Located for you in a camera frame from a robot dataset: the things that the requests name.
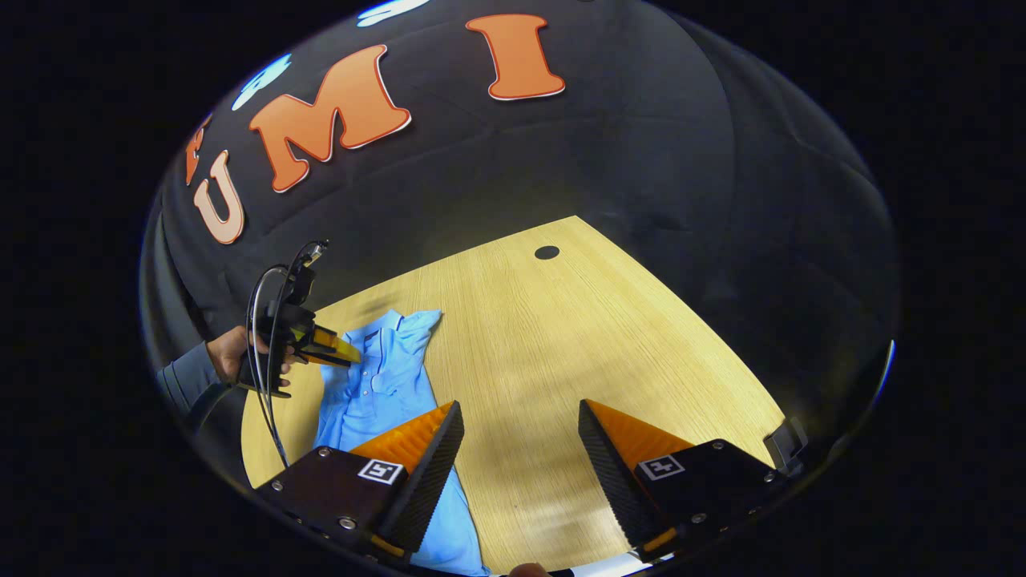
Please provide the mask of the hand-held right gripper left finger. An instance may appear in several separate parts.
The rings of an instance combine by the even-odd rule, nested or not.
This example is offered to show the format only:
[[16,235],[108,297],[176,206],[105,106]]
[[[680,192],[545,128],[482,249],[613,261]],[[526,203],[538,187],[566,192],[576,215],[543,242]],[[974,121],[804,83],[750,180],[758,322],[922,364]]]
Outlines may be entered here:
[[458,401],[352,450],[319,446],[256,487],[271,511],[343,551],[408,562],[420,551],[464,438]]

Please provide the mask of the light blue T-shirt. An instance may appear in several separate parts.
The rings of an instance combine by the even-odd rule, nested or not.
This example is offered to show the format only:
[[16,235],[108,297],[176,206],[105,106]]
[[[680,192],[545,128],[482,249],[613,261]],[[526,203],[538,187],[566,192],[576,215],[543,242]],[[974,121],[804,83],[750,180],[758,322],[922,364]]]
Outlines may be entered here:
[[[438,406],[425,368],[426,347],[441,311],[407,315],[391,309],[343,339],[359,364],[322,366],[324,394],[314,446],[351,450]],[[458,472],[451,469],[415,566],[466,577],[491,577]]]

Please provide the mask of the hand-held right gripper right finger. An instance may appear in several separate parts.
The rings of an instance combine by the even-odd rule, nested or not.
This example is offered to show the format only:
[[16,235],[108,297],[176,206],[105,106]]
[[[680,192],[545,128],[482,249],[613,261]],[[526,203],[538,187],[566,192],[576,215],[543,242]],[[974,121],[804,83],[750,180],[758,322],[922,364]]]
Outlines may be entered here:
[[725,439],[687,443],[593,399],[580,402],[578,434],[615,520],[646,563],[718,547],[792,485]]

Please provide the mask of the dark table clamp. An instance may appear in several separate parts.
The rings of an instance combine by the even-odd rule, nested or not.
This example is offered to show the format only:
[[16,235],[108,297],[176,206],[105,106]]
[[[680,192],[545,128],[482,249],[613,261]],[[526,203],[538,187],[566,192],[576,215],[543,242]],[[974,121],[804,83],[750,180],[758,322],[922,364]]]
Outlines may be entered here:
[[788,478],[802,475],[805,463],[803,452],[808,446],[808,435],[805,427],[796,418],[785,418],[781,425],[763,438],[774,468]]

